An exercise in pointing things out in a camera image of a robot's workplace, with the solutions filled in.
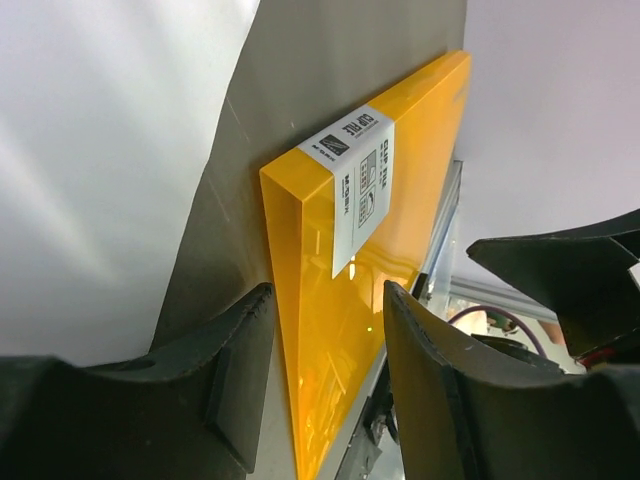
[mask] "scratch on surface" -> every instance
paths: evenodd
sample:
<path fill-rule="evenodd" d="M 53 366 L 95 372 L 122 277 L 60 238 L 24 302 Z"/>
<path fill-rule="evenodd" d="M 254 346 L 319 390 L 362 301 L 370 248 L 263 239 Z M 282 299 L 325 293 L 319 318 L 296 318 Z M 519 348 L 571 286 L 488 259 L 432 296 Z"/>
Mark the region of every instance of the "scratch on surface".
<path fill-rule="evenodd" d="M 224 204 L 222 203 L 222 199 L 220 198 L 220 195 L 218 195 L 218 191 L 216 190 L 215 185 L 213 185 L 213 182 L 211 181 L 211 178 L 209 177 L 209 175 L 205 174 L 205 177 L 207 179 L 207 182 L 209 183 L 209 186 L 211 187 L 211 191 L 216 196 L 216 200 L 218 201 L 218 205 L 220 205 L 220 210 L 222 210 L 224 219 L 227 221 L 227 223 L 231 223 L 231 218 L 229 218 L 229 214 L 227 213 L 227 210 L 224 208 Z"/>
<path fill-rule="evenodd" d="M 238 122 L 238 126 L 240 127 L 240 130 L 242 131 L 242 134 L 244 135 L 244 138 L 247 139 L 247 142 L 251 143 L 251 139 L 249 138 L 249 135 L 247 135 L 247 131 L 242 126 L 242 123 L 240 123 L 240 119 L 238 118 L 238 114 L 236 113 L 235 109 L 233 108 L 233 105 L 231 105 L 231 100 L 229 100 L 229 97 L 225 97 L 225 101 L 229 104 L 229 108 L 231 109 L 231 113 L 233 113 L 233 117 L 236 119 L 236 122 Z"/>

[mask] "white wall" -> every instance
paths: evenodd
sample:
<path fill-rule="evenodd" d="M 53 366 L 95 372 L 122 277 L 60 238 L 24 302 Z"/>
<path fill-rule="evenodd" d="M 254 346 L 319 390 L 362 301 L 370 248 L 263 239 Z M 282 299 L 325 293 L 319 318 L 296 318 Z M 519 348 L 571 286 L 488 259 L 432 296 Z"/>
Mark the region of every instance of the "white wall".
<path fill-rule="evenodd" d="M 640 2 L 474 0 L 454 275 L 479 238 L 542 233 L 640 207 Z"/>
<path fill-rule="evenodd" d="M 147 351 L 258 0 L 0 0 L 0 354 Z"/>

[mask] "glossy yellow surface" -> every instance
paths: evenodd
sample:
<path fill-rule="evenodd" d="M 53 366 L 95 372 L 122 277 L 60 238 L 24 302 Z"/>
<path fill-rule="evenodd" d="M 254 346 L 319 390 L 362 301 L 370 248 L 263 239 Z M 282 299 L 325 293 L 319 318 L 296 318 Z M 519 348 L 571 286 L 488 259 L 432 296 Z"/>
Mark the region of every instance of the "glossy yellow surface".
<path fill-rule="evenodd" d="M 297 148 L 260 172 L 302 480 L 316 477 L 382 346 L 384 281 L 410 288 L 425 260 L 470 70 L 451 52 L 368 103 L 396 122 L 391 208 L 333 280 L 331 173 Z"/>

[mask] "gray table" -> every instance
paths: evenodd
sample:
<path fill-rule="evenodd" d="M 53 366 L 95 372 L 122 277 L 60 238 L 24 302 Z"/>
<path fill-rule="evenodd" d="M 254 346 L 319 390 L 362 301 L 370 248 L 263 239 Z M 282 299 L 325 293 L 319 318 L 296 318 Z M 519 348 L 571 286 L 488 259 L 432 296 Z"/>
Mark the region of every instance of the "gray table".
<path fill-rule="evenodd" d="M 460 48 L 465 13 L 465 0 L 262 0 L 196 192 L 154 347 L 270 279 L 260 167 Z M 283 367 L 276 331 L 252 479 L 295 478 Z M 319 478 L 335 475 L 375 369 Z"/>

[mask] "white sheet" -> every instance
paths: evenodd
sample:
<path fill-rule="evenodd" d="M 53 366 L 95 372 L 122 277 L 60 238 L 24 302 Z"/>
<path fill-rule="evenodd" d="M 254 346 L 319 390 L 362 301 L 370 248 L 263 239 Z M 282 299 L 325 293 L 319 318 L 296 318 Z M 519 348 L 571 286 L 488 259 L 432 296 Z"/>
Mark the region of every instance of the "white sheet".
<path fill-rule="evenodd" d="M 259 0 L 0 0 L 0 354 L 144 354 Z"/>

